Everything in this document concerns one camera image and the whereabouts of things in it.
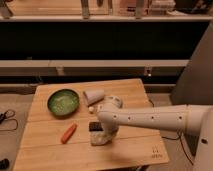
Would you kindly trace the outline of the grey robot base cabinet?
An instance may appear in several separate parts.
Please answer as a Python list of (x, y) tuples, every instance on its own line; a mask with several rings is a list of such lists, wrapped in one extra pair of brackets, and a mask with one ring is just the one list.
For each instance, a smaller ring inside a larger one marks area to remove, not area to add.
[(178, 79), (170, 99), (173, 104), (213, 105), (213, 20)]

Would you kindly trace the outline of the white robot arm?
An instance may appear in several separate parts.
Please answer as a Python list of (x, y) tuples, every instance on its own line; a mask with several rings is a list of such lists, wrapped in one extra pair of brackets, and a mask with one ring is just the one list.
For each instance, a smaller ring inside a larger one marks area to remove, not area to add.
[(122, 125), (198, 136), (193, 171), (213, 171), (213, 105), (122, 108), (120, 98), (108, 96), (97, 118), (108, 135)]

